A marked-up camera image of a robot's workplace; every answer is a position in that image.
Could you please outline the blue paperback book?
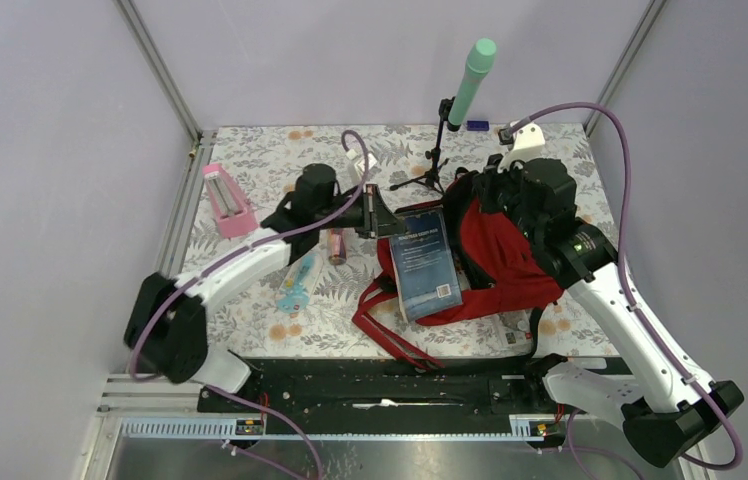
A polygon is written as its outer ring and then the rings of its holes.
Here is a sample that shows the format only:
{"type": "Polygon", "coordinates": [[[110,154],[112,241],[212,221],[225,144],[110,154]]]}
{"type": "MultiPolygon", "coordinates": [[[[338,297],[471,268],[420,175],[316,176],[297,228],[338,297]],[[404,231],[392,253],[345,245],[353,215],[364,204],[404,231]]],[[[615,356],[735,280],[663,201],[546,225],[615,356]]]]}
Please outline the blue paperback book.
{"type": "Polygon", "coordinates": [[[462,290],[440,206],[399,215],[405,231],[388,239],[401,313],[428,325],[462,305],[462,290]]]}

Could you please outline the red student backpack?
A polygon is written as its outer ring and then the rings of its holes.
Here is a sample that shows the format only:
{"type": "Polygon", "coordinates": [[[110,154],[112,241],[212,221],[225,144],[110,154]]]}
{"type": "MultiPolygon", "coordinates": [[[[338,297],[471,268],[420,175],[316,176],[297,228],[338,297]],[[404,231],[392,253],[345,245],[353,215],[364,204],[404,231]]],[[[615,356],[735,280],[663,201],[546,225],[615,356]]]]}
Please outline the red student backpack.
{"type": "MultiPolygon", "coordinates": [[[[557,302],[561,287],[536,264],[524,235],[502,213],[484,213],[473,192],[476,171],[457,170],[456,179],[442,199],[403,207],[403,213],[441,206],[451,249],[469,282],[463,304],[421,319],[436,327],[493,314],[526,311],[529,350],[518,359],[531,359],[537,351],[539,323],[544,309],[557,302]]],[[[397,297],[396,274],[388,241],[377,242],[382,272],[360,295],[353,324],[394,359],[419,371],[442,370],[445,365],[373,317],[377,305],[397,297]]]]}

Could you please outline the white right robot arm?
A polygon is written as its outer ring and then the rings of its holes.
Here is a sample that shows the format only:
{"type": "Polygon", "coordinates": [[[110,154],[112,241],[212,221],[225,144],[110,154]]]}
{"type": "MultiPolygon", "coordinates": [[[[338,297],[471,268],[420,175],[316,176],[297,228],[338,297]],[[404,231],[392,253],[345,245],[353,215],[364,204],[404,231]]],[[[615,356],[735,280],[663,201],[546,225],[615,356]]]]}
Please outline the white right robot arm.
{"type": "Polygon", "coordinates": [[[600,326],[633,378],[623,382],[552,355],[533,367],[525,402],[547,412],[558,403],[623,432],[653,466],[664,467],[724,430],[734,447],[722,469],[737,467],[743,446],[729,420],[744,401],[730,380],[716,381],[679,346],[634,288],[624,258],[577,213],[577,184],[558,159],[514,163],[489,157],[474,189],[483,210],[501,213],[528,242],[539,268],[600,326]]]}

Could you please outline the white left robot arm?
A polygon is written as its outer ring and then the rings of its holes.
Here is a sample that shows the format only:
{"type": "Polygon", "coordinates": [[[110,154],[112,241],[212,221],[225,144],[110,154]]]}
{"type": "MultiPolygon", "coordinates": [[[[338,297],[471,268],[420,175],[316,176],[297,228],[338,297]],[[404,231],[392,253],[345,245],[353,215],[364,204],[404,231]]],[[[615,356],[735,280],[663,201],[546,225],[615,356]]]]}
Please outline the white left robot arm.
{"type": "Polygon", "coordinates": [[[195,273],[146,277],[124,333],[130,364],[143,363],[173,384],[196,382],[221,389],[238,411],[259,401],[260,385],[238,355],[208,341],[207,322],[218,309],[263,277],[307,254],[329,229],[353,229],[362,238],[405,232],[374,183],[340,191],[326,164],[303,168],[295,188],[254,231],[251,241],[195,273]]]}

